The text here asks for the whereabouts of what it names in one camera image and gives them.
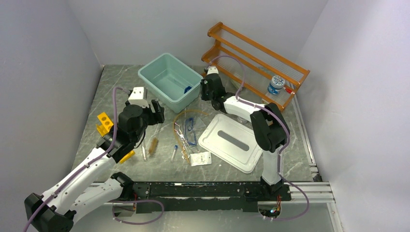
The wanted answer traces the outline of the blue item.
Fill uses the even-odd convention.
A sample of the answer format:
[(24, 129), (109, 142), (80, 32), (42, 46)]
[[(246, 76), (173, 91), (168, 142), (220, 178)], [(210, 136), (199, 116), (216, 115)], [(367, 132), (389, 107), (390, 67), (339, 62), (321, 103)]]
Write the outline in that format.
[(184, 89), (184, 94), (186, 94), (187, 92), (189, 92), (191, 89), (192, 89), (191, 86), (187, 86), (187, 87)]

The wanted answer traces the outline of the blue capped tube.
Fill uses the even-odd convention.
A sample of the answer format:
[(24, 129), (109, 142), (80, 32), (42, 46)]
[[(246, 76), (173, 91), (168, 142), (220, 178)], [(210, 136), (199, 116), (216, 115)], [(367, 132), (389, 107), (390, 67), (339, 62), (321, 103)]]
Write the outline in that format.
[(178, 145), (175, 145), (174, 149), (173, 149), (173, 152), (172, 152), (172, 155), (171, 155), (171, 163), (174, 162), (177, 150), (178, 150)]

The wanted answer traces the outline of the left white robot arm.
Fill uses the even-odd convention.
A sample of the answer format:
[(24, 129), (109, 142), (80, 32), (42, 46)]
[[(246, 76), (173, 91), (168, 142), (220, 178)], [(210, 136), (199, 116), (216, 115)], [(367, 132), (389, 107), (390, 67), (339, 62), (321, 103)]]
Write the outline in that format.
[(126, 161), (140, 144), (148, 126), (164, 122), (164, 108), (158, 101), (143, 108), (126, 103), (115, 114), (113, 126), (90, 154), (65, 178), (42, 194), (32, 193), (25, 200), (28, 224), (39, 232), (68, 232), (89, 212), (111, 200), (127, 201), (134, 196), (134, 182), (124, 173), (113, 174), (101, 187), (87, 188), (105, 170)]

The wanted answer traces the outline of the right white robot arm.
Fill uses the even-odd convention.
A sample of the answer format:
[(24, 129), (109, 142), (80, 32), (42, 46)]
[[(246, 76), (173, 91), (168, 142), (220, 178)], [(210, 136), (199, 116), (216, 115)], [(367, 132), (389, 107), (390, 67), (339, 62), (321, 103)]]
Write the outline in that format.
[(284, 184), (281, 173), (281, 153), (290, 142), (290, 130), (274, 103), (257, 104), (227, 92), (219, 72), (212, 66), (201, 80), (201, 99), (210, 101), (213, 108), (239, 116), (252, 125), (258, 146), (263, 150), (264, 167), (261, 177), (261, 195), (273, 200)]

